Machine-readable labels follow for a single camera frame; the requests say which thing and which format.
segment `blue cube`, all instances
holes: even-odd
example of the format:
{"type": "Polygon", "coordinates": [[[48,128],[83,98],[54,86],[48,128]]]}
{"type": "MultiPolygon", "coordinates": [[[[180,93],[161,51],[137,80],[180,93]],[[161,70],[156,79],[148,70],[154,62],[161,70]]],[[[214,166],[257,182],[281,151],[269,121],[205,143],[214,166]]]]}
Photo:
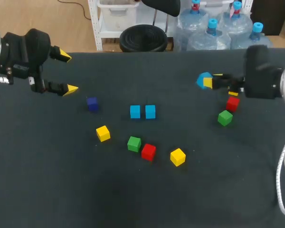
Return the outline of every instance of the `blue cube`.
{"type": "Polygon", "coordinates": [[[98,105],[96,97],[90,97],[86,100],[86,102],[87,102],[87,107],[88,107],[89,111],[91,111],[91,112],[98,111],[99,105],[98,105]]]}
{"type": "Polygon", "coordinates": [[[130,106],[130,115],[131,115],[131,119],[140,119],[141,118],[141,107],[140,107],[140,105],[131,105],[130,106]]]}
{"type": "Polygon", "coordinates": [[[146,119],[155,119],[155,105],[146,105],[146,119]]]}

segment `cube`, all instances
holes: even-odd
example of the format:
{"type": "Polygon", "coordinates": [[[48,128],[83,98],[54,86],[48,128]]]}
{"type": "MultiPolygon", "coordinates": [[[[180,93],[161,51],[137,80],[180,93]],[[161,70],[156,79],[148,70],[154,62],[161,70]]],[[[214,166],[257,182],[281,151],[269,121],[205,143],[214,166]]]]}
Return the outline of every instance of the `cube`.
{"type": "Polygon", "coordinates": [[[146,119],[155,119],[155,105],[146,105],[146,119]]]}
{"type": "Polygon", "coordinates": [[[141,107],[140,107],[140,105],[131,105],[130,106],[130,116],[131,116],[131,119],[140,119],[141,118],[141,107]]]}
{"type": "Polygon", "coordinates": [[[201,73],[196,81],[196,84],[202,89],[206,89],[207,87],[204,86],[204,78],[213,78],[213,76],[209,72],[201,73]]]}
{"type": "Polygon", "coordinates": [[[102,126],[96,129],[97,136],[101,142],[111,138],[110,132],[106,126],[102,126]]]}
{"type": "Polygon", "coordinates": [[[228,111],[235,112],[238,108],[238,104],[239,104],[239,99],[231,96],[227,101],[226,109],[228,111]]]}
{"type": "Polygon", "coordinates": [[[145,146],[142,149],[142,158],[153,161],[153,158],[155,156],[156,147],[152,146],[150,144],[145,144],[145,146]]]}
{"type": "Polygon", "coordinates": [[[180,148],[178,148],[175,151],[171,152],[170,160],[175,166],[179,166],[185,162],[186,155],[180,148]]]}
{"type": "Polygon", "coordinates": [[[97,102],[96,97],[87,98],[86,102],[87,102],[87,107],[88,107],[89,111],[91,111],[91,112],[98,111],[99,106],[98,106],[98,102],[97,102]]]}
{"type": "Polygon", "coordinates": [[[232,121],[232,117],[233,115],[228,112],[227,110],[221,112],[219,115],[218,115],[218,122],[223,125],[223,126],[226,126],[228,125],[231,121],[232,121]]]}
{"type": "Polygon", "coordinates": [[[138,153],[139,148],[141,147],[141,144],[142,144],[142,141],[140,138],[131,136],[128,141],[128,150],[138,153]]]}

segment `dark blue cube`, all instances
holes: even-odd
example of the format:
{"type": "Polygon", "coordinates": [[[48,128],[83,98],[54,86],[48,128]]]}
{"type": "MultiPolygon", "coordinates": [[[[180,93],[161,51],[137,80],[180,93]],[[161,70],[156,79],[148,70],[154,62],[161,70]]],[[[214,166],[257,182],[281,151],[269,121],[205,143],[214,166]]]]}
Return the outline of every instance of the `dark blue cube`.
{"type": "Polygon", "coordinates": [[[86,102],[87,102],[87,107],[88,107],[89,111],[91,111],[91,112],[98,111],[99,105],[98,105],[96,97],[90,97],[86,100],[86,102]]]}

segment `black mat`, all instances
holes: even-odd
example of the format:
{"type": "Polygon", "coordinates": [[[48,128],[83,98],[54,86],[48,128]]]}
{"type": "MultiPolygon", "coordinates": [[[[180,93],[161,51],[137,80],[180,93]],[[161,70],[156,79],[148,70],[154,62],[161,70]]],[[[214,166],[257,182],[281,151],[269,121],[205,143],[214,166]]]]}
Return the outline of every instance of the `black mat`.
{"type": "MultiPolygon", "coordinates": [[[[0,228],[285,228],[275,194],[283,101],[241,97],[222,127],[226,91],[195,85],[204,71],[241,73],[243,54],[72,54],[43,77],[79,86],[73,95],[0,85],[0,228]],[[156,105],[157,119],[130,120],[136,104],[156,105]],[[102,125],[112,138],[100,143],[102,125]],[[157,146],[153,164],[127,150],[130,136],[157,146]],[[179,147],[187,157],[175,167],[179,147]]],[[[271,58],[284,67],[285,49],[271,58]]],[[[282,188],[285,202],[284,168],[282,188]]]]}

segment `blue bottle cap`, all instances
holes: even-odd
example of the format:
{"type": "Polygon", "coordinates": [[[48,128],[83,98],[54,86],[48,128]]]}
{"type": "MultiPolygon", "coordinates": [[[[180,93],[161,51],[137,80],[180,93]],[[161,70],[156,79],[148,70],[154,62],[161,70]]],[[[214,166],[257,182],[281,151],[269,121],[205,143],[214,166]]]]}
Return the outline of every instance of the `blue bottle cap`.
{"type": "Polygon", "coordinates": [[[233,8],[235,10],[240,10],[242,8],[242,3],[240,1],[233,2],[233,8]]]}
{"type": "Polygon", "coordinates": [[[215,29],[218,25],[218,20],[216,20],[215,18],[210,18],[208,21],[208,28],[210,29],[215,29]]]}
{"type": "Polygon", "coordinates": [[[252,31],[253,32],[261,32],[263,30],[263,24],[260,22],[256,22],[253,24],[252,31]]]}

